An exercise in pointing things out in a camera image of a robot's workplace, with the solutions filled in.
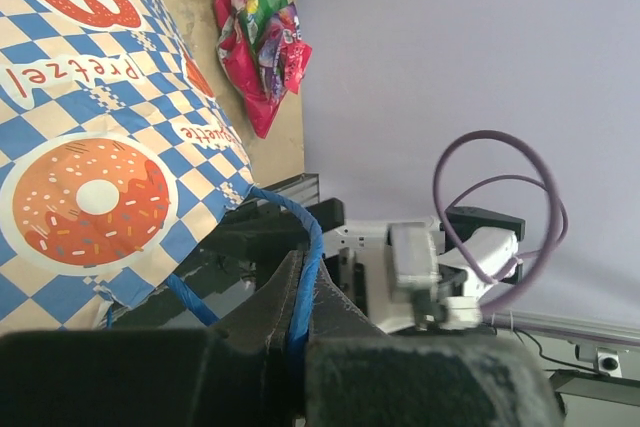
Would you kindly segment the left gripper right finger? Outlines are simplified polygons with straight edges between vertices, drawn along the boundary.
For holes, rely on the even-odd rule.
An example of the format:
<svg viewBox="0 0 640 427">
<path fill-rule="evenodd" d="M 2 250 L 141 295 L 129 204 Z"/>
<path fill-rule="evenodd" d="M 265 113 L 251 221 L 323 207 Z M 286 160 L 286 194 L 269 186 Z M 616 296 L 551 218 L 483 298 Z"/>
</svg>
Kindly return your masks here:
<svg viewBox="0 0 640 427">
<path fill-rule="evenodd" d="M 310 426 L 562 426 L 549 380 L 519 344 L 492 334 L 394 336 L 305 264 Z"/>
</svg>

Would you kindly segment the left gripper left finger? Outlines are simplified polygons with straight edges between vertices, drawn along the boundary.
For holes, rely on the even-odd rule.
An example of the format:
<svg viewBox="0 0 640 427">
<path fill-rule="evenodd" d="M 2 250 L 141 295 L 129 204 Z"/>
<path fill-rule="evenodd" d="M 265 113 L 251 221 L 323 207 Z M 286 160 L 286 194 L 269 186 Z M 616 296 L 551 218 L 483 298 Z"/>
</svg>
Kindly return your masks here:
<svg viewBox="0 0 640 427">
<path fill-rule="evenodd" d="M 1 339 L 5 426 L 290 426 L 304 386 L 288 328 L 303 263 L 204 328 L 31 331 Z"/>
</svg>

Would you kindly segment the blue checkered paper bag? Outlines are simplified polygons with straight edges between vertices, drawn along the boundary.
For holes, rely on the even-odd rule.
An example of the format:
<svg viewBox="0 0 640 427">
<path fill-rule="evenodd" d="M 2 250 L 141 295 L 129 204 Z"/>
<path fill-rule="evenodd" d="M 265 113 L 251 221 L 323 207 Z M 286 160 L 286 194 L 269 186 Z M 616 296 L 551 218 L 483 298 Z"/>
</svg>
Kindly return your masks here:
<svg viewBox="0 0 640 427">
<path fill-rule="evenodd" d="M 162 0 L 1 0 L 1 331 L 93 329 L 257 194 Z"/>
</svg>

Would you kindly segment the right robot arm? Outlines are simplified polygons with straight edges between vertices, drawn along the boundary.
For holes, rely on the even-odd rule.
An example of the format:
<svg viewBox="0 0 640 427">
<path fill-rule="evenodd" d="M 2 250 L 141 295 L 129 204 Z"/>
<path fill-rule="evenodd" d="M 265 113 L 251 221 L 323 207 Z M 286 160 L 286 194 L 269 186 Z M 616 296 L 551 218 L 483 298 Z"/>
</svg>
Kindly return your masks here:
<svg viewBox="0 0 640 427">
<path fill-rule="evenodd" d="M 480 269 L 474 271 L 437 217 L 353 221 L 324 235 L 325 257 L 343 293 L 387 334 L 462 331 L 483 321 L 483 275 L 517 283 L 521 218 L 478 207 L 451 207 L 446 218 Z"/>
</svg>

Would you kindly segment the red Real snack bag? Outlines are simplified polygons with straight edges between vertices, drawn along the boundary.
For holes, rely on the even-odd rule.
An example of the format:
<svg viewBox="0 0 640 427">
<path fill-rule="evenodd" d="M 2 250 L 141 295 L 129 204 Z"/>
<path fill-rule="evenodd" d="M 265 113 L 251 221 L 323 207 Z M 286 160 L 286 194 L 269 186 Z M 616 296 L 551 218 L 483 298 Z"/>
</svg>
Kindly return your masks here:
<svg viewBox="0 0 640 427">
<path fill-rule="evenodd" d="M 278 108 L 264 92 L 258 68 L 240 22 L 240 11 L 248 0 L 213 0 L 213 11 L 220 36 L 216 51 L 220 64 L 243 98 L 246 114 L 257 137 L 265 139 Z"/>
</svg>

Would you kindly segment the purple Fox's berries candy bag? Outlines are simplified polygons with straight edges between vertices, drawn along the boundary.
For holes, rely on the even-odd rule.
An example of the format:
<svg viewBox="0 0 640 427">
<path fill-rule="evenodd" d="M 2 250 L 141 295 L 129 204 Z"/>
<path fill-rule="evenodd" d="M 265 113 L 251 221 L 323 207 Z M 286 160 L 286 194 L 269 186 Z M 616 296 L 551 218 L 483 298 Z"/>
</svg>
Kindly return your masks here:
<svg viewBox="0 0 640 427">
<path fill-rule="evenodd" d="M 281 51 L 286 44 L 301 40 L 300 22 L 294 2 L 276 12 L 267 22 L 258 43 L 257 61 L 260 79 L 268 102 L 279 104 L 287 91 L 282 80 Z"/>
</svg>

